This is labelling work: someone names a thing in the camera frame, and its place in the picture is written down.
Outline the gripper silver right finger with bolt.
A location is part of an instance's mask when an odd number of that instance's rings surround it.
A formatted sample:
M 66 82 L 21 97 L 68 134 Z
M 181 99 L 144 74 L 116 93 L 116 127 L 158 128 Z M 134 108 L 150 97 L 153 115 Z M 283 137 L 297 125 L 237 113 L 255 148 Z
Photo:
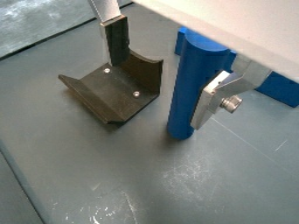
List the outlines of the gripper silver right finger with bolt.
M 243 55 L 231 65 L 232 73 L 220 71 L 200 92 L 190 117 L 190 126 L 197 130 L 220 109 L 233 113 L 241 103 L 239 94 L 257 88 L 272 70 Z

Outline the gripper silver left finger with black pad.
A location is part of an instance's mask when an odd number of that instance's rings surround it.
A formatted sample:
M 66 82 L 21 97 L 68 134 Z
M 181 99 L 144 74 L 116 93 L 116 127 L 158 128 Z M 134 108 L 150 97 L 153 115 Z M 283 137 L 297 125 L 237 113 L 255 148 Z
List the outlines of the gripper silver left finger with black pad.
M 117 0 L 88 0 L 98 21 L 101 37 L 106 43 L 109 65 L 118 66 L 129 56 L 126 17 L 121 14 Z

